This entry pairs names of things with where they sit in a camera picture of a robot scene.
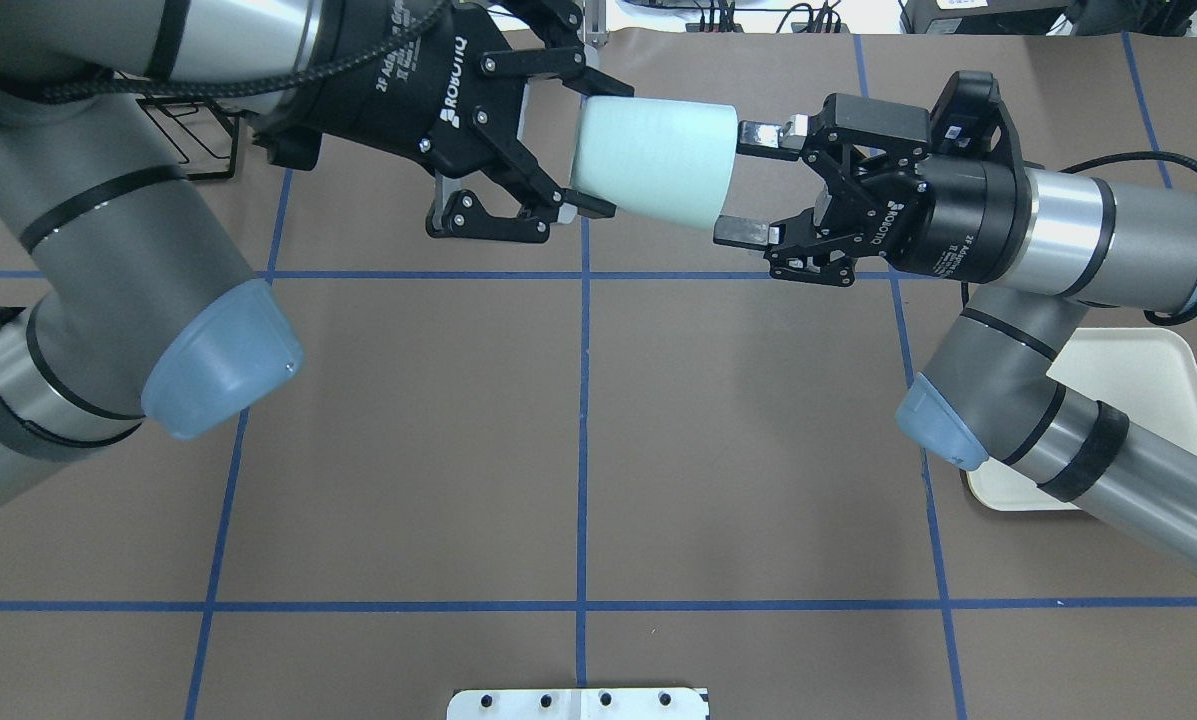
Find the white tray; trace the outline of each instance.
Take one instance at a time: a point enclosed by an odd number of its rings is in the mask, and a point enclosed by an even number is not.
[[[1178,334],[1163,328],[1078,328],[1047,374],[1197,454],[1197,364]],[[990,510],[1077,510],[995,459],[967,472],[967,484]]]

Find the black band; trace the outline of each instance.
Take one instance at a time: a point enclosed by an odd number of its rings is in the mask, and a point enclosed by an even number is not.
[[[1114,206],[1114,191],[1111,190],[1107,182],[1100,178],[1092,178],[1092,181],[1096,183],[1096,189],[1100,190],[1100,237],[1096,238],[1095,249],[1090,251],[1090,260],[1087,260],[1087,268],[1078,275],[1078,279],[1075,279],[1073,286],[1061,292],[1061,297],[1077,295],[1078,292],[1082,292],[1083,287],[1087,287],[1087,283],[1090,283],[1090,280],[1100,271],[1100,266],[1105,263],[1110,242],[1114,239],[1114,222],[1116,215],[1118,215]]]
[[[1061,405],[1065,404],[1065,386],[1064,384],[1056,383],[1056,391],[1051,393],[1051,402],[1047,405],[1046,413],[1038,419],[1038,425],[1034,425],[1033,429],[1029,431],[1028,437],[1020,443],[1020,447],[1015,449],[1013,454],[1008,454],[1002,459],[1004,465],[1015,465],[1022,457],[1033,450],[1034,445],[1038,445],[1038,438],[1043,437],[1043,433],[1047,432],[1051,427],[1051,420],[1056,420],[1056,414],[1061,413]]]
[[[80,218],[83,214],[98,208],[99,205],[134,193],[142,187],[151,187],[160,182],[178,181],[186,178],[186,171],[178,165],[154,165],[145,170],[136,170],[135,173],[127,173],[110,181],[99,183],[90,190],[83,190],[61,205],[42,213],[40,219],[30,222],[30,227],[22,232],[22,245],[26,252],[34,252],[47,236],[55,228],[63,227],[69,220]]]
[[[1025,332],[1022,329],[1013,324],[1004,323],[1001,319],[995,318],[994,315],[982,313],[982,311],[974,307],[964,307],[962,316],[968,321],[976,321],[977,323],[994,328],[995,331],[1002,332],[1011,340],[1028,346],[1029,350],[1037,352],[1038,355],[1043,355],[1055,364],[1058,352],[1056,352],[1050,344],[1033,337],[1032,334]]]
[[[1073,502],[1081,498],[1114,464],[1114,457],[1128,441],[1130,427],[1132,421],[1123,410],[1096,401],[1096,422],[1090,427],[1082,447],[1078,447],[1078,453],[1064,470],[1038,486],[1038,489],[1061,502]]]
[[[181,54],[181,41],[186,37],[186,18],[190,14],[190,0],[163,0],[163,23],[158,26],[154,53],[148,56],[145,77],[168,79],[176,68]]]
[[[61,438],[53,434],[40,425],[23,420],[10,409],[7,401],[0,396],[0,443],[12,452],[32,457],[36,460],[45,462],[74,462],[83,457],[93,454],[96,451],[108,447],[114,443],[136,432],[140,425],[135,425],[119,437],[105,439],[98,443],[73,441],[73,439]]]
[[[30,322],[25,328],[25,343],[30,350],[30,359],[34,360],[34,366],[37,368],[37,372],[40,372],[45,384],[49,384],[49,386],[51,386],[51,389],[54,389],[60,397],[66,398],[68,402],[72,402],[72,404],[80,407],[83,410],[86,410],[95,416],[109,420],[142,419],[142,415],[110,413],[109,410],[105,410],[104,407],[92,405],[90,402],[86,402],[83,397],[78,396],[77,392],[73,392],[67,384],[63,384],[63,382],[60,380],[60,377],[55,374],[54,370],[51,370],[51,366],[45,360],[45,356],[42,356],[42,347],[40,346],[40,341],[37,341],[37,311],[40,311],[40,307],[41,305],[35,306],[30,313]]]

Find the white plate with holes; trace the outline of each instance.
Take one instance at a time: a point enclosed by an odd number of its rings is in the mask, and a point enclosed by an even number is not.
[[[1197,362],[1169,329],[1078,328],[1047,374],[1197,454]],[[1077,510],[995,459],[967,472],[967,484],[990,510]]]
[[[446,720],[707,720],[709,692],[689,688],[461,691]]]

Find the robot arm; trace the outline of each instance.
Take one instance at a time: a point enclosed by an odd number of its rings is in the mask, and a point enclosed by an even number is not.
[[[229,97],[286,167],[312,167],[323,133],[406,155],[435,177],[435,236],[546,242],[567,215],[610,216],[540,169],[521,117],[531,78],[633,89],[590,67],[570,0],[505,6],[543,49],[451,0],[0,4],[0,218],[53,288],[0,315],[0,505],[146,416],[199,437],[304,360],[133,92]],[[519,214],[484,210],[460,187],[474,172]]]
[[[855,260],[877,255],[985,283],[915,378],[906,434],[964,470],[992,456],[1197,573],[1197,457],[1047,377],[1092,306],[1196,318],[1196,193],[1029,167],[986,73],[955,74],[931,114],[834,94],[814,117],[743,122],[739,152],[826,182],[795,218],[713,227],[721,245],[761,250],[772,277],[850,286]]]

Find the black box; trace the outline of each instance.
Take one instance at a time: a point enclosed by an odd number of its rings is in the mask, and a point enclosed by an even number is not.
[[[909,0],[905,32],[915,35],[1046,35],[1069,0]]]

